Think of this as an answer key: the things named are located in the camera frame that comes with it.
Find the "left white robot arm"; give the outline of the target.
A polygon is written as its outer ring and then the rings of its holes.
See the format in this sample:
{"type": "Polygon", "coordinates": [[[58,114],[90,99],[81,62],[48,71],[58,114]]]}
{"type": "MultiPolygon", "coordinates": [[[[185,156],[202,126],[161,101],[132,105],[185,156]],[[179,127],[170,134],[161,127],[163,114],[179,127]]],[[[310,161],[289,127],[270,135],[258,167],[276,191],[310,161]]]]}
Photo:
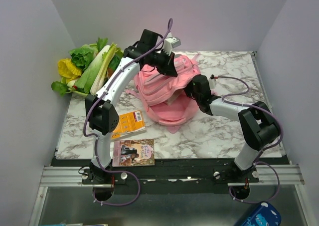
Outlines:
{"type": "Polygon", "coordinates": [[[119,123],[115,109],[128,83],[145,66],[153,66],[164,76],[176,77],[173,49],[180,46],[178,37],[171,31],[164,36],[144,29],[139,41],[124,50],[123,58],[110,79],[95,94],[85,98],[86,119],[84,127],[90,127],[95,138],[92,164],[97,167],[93,177],[98,183],[106,183],[111,176],[107,169],[111,162],[111,136],[119,123]]]}

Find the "pink illustrated storybook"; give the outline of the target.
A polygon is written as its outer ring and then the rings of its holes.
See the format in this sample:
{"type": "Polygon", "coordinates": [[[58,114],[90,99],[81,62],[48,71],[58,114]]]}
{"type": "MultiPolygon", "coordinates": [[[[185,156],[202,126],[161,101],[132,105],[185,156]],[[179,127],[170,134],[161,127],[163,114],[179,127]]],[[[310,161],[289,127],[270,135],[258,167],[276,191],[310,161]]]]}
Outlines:
{"type": "Polygon", "coordinates": [[[154,140],[119,140],[114,142],[113,167],[153,166],[154,140]]]}

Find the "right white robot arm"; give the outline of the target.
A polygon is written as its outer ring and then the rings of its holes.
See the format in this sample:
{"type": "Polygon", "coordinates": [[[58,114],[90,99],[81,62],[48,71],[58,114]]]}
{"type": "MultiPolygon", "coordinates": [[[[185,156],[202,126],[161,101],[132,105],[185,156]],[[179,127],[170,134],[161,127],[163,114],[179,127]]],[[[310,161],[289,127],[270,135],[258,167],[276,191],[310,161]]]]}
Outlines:
{"type": "Polygon", "coordinates": [[[240,182],[247,177],[247,170],[265,150],[280,144],[283,127],[262,101],[254,104],[237,103],[228,101],[227,96],[213,94],[211,85],[218,78],[214,75],[210,78],[196,75],[184,90],[188,97],[196,101],[201,112],[240,123],[245,144],[229,170],[230,178],[240,182]]]}

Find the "78-storey treehouse book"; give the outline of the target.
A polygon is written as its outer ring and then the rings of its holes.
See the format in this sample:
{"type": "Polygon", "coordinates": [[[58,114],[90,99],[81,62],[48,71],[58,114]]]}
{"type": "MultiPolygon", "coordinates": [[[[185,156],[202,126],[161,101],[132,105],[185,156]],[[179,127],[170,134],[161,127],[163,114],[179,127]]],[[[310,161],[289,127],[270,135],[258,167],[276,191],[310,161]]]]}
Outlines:
{"type": "Polygon", "coordinates": [[[179,89],[179,90],[175,91],[172,94],[172,96],[168,100],[165,101],[165,104],[168,105],[168,106],[179,105],[183,94],[184,94],[184,90],[183,89],[179,89]]]}

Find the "orange paperback book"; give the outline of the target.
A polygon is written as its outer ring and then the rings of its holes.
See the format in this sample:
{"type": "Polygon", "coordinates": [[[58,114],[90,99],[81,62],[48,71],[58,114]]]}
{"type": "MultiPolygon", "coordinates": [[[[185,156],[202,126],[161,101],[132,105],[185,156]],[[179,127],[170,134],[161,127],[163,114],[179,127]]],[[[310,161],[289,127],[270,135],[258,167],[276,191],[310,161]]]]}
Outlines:
{"type": "Polygon", "coordinates": [[[118,125],[113,131],[111,139],[117,140],[145,130],[146,126],[141,110],[125,113],[119,116],[118,125]]]}

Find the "pink school backpack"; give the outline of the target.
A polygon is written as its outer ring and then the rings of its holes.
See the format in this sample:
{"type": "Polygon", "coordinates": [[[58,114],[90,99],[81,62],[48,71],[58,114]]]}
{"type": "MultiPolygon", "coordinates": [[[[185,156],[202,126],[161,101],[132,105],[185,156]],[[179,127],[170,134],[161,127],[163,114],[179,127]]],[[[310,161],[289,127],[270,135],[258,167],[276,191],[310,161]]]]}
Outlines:
{"type": "Polygon", "coordinates": [[[166,126],[172,134],[199,111],[196,101],[187,97],[185,92],[179,105],[165,104],[175,91],[184,90],[191,79],[201,73],[197,62],[199,56],[199,53],[193,58],[176,55],[174,65],[178,73],[177,77],[161,75],[155,70],[151,71],[151,66],[145,65],[144,70],[134,77],[136,91],[126,90],[126,93],[140,99],[150,119],[166,126]]]}

